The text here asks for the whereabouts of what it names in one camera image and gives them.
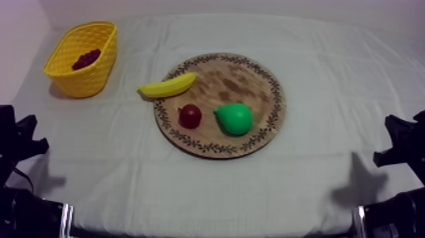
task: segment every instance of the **plastic basket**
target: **plastic basket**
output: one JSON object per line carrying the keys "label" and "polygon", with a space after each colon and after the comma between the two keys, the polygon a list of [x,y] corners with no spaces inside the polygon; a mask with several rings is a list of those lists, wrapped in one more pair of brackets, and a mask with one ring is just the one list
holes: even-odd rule
{"label": "plastic basket", "polygon": [[[117,27],[112,22],[88,22],[69,30],[44,66],[44,73],[71,97],[102,91],[116,59]],[[94,49],[101,54],[91,65],[73,70],[78,58]]]}

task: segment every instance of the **wooden plate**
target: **wooden plate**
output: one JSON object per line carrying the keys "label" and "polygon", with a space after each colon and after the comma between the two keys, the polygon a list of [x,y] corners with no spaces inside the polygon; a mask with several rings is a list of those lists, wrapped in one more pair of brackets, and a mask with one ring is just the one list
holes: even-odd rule
{"label": "wooden plate", "polygon": [[[179,64],[164,80],[188,72],[198,73],[188,91],[154,102],[159,129],[175,146],[203,158],[226,160],[257,151],[279,131],[285,97],[276,77],[264,66],[237,54],[204,54]],[[195,129],[178,123],[178,109],[189,103],[202,112]],[[228,137],[221,131],[213,110],[228,103],[245,103],[251,108],[254,123],[250,132]]]}

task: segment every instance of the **red grapes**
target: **red grapes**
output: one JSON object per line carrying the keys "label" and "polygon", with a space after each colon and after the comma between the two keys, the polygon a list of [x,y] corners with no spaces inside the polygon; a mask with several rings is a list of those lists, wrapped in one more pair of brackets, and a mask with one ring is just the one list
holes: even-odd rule
{"label": "red grapes", "polygon": [[87,66],[93,64],[98,59],[98,57],[100,55],[101,55],[100,49],[95,49],[93,51],[90,51],[87,54],[83,54],[83,55],[80,56],[78,61],[74,63],[74,65],[72,66],[72,69],[73,70],[79,70],[81,68],[87,67]]}

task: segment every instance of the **toy banana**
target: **toy banana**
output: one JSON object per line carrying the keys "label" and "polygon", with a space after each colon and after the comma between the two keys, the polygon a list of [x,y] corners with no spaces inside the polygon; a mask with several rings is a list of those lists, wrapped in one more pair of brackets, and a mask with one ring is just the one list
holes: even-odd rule
{"label": "toy banana", "polygon": [[171,97],[180,94],[192,86],[196,73],[185,73],[176,78],[137,86],[146,97]]}

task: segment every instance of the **red apple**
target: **red apple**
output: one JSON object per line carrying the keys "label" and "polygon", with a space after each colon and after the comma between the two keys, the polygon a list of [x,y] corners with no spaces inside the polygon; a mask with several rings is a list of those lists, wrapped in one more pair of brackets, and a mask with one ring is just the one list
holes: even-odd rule
{"label": "red apple", "polygon": [[188,104],[182,109],[179,109],[179,111],[178,122],[182,127],[193,129],[199,126],[202,113],[197,106]]}

